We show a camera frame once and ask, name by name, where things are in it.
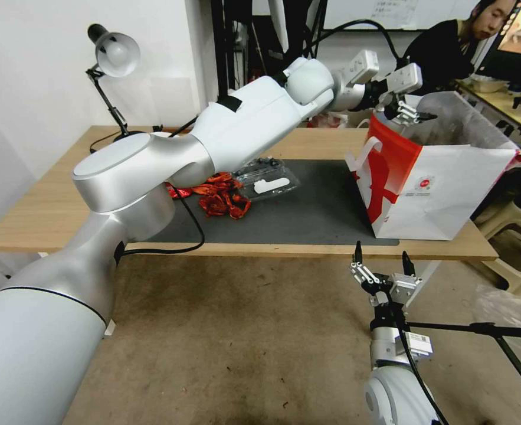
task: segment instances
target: dark gray desk mat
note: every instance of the dark gray desk mat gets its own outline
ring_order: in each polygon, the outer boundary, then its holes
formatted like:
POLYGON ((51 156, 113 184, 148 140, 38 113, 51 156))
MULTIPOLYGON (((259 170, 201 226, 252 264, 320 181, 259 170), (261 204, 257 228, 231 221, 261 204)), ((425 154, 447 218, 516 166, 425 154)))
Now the dark gray desk mat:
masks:
MULTIPOLYGON (((240 220, 206 218, 200 196, 186 198, 209 243, 398 245, 376 239, 355 180, 344 161, 286 160, 302 185, 274 198, 253 201, 240 220)), ((199 233, 184 206, 176 204, 172 222, 152 242, 197 242, 199 233)))

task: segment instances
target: paper bag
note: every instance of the paper bag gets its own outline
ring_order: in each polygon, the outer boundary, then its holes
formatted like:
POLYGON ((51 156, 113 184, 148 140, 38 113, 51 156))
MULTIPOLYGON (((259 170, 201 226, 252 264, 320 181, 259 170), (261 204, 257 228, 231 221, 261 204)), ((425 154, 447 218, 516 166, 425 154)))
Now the paper bag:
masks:
POLYGON ((374 113, 346 161, 377 238, 452 240, 521 150, 455 92, 428 94, 417 109, 438 118, 402 136, 374 113))

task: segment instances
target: clear plastic box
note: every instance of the clear plastic box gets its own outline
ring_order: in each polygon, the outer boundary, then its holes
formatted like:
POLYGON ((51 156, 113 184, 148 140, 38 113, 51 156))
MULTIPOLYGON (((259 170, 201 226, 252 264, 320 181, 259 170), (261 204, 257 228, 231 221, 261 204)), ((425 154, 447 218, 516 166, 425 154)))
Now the clear plastic box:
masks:
POLYGON ((234 173, 234 178, 243 185, 238 192, 251 201, 281 195, 294 190, 301 184, 294 173, 286 168, 284 161, 271 157, 258 158, 249 162, 243 168, 234 173), (266 191, 261 191, 262 185, 269 186, 270 183, 276 182, 279 179, 283 179, 280 182, 280 184, 283 185, 273 189, 267 189, 266 191))

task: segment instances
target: floor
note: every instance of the floor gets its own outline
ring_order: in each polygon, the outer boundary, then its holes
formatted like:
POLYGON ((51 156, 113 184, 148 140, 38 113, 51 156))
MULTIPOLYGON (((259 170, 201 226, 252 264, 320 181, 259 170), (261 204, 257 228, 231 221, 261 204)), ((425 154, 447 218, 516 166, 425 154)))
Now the floor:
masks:
MULTIPOLYGON (((370 424, 372 311, 348 260, 131 256, 119 269, 117 328, 64 425, 370 424)), ((409 318, 469 323, 486 283, 442 263, 409 318)), ((427 334, 419 368, 451 424, 521 424, 521 379, 491 339, 427 334)))

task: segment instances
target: desk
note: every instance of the desk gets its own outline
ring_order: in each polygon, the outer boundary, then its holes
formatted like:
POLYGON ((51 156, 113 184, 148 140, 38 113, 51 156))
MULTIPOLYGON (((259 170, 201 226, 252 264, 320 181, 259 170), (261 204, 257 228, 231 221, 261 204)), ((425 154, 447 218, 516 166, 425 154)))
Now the desk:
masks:
MULTIPOLYGON (((54 252, 69 241, 87 218, 89 210, 71 180, 74 166, 89 154, 89 144, 115 131, 115 127, 91 127, 79 141, 13 206, 0 221, 0 251, 54 252)), ((365 140, 363 129, 295 129, 266 154, 281 159, 343 159, 358 154, 365 140)), ((173 249, 186 244, 133 243, 128 248, 173 249)), ((354 246, 212 244, 186 255, 350 257, 354 246)), ((397 246, 367 246, 365 258, 400 258, 406 250, 416 260, 491 261, 495 250, 471 222, 453 241, 401 240, 397 246)))
POLYGON ((501 115, 505 121, 521 127, 521 110, 512 109, 513 96, 511 94, 503 90, 494 93, 478 93, 463 81, 457 80, 457 84, 465 95, 480 100, 501 115))

